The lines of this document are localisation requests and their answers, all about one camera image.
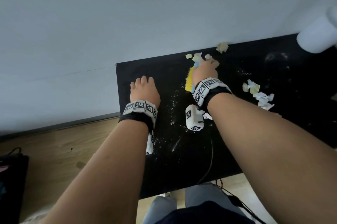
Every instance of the forearm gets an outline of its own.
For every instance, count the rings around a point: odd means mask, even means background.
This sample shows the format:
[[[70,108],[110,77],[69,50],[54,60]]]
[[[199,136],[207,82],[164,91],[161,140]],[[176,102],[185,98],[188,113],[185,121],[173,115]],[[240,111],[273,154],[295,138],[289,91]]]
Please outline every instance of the forearm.
[[[123,120],[66,189],[44,223],[134,223],[148,128]]]
[[[337,154],[295,124],[231,94],[208,104],[217,128],[266,209],[280,223],[336,214]]]

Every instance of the gray baseboard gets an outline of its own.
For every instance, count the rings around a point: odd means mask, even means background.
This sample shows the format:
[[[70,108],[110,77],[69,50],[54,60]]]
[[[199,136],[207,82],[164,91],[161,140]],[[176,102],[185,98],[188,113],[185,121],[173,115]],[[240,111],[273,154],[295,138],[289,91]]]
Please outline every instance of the gray baseboard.
[[[80,119],[80,120],[70,121],[70,122],[66,122],[66,123],[62,123],[62,124],[36,128],[36,129],[28,130],[28,131],[0,135],[0,142],[2,142],[4,140],[16,138],[16,137],[27,136],[27,135],[31,135],[31,134],[37,134],[37,133],[45,133],[45,132],[49,132],[49,131],[52,131],[52,130],[64,129],[64,128],[68,128],[68,127],[72,127],[72,126],[78,126],[78,125],[91,123],[91,122],[95,122],[95,121],[99,121],[99,120],[116,118],[120,115],[121,115],[120,112],[115,112],[115,113],[100,115],[100,116],[96,116],[96,117],[92,117],[92,118]]]

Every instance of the black tabletop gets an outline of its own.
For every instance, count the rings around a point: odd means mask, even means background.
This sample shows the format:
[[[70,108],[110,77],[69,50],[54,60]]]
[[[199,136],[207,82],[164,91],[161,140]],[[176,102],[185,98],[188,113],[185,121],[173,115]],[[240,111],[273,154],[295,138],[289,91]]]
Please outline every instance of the black tabletop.
[[[293,34],[232,44],[222,54],[213,47],[118,63],[121,113],[130,102],[130,83],[143,75],[154,78],[161,98],[154,149],[146,156],[140,198],[197,184],[210,166],[211,138],[213,162],[203,182],[242,172],[213,121],[205,120],[205,127],[199,132],[186,128],[185,108],[195,102],[184,89],[188,70],[194,65],[185,55],[197,52],[203,56],[210,54],[220,62],[219,79],[236,96],[257,104],[249,92],[242,90],[243,82],[251,79],[261,85],[261,92],[275,94],[271,112],[282,115],[331,147],[337,146],[337,102],[330,99],[337,92],[334,47],[310,54],[298,46]]]

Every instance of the leg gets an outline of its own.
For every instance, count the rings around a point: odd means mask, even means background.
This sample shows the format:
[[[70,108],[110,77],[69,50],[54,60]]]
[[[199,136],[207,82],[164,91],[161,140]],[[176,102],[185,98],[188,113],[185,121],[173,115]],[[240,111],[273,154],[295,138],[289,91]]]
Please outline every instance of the leg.
[[[167,214],[177,209],[177,201],[169,196],[156,197],[144,217],[143,224],[154,224]]]
[[[227,195],[223,193],[219,187],[212,183],[185,188],[186,207],[197,206],[206,201],[213,201],[227,210],[231,210],[232,212],[245,216],[241,209],[232,205]]]

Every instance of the white wall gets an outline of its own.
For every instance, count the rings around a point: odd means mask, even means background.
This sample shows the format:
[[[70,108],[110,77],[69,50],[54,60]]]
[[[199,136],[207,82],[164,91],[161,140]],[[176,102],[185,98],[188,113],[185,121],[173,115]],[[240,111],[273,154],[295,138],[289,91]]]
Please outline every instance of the white wall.
[[[0,1],[0,134],[119,111],[117,62],[295,33],[337,4]]]

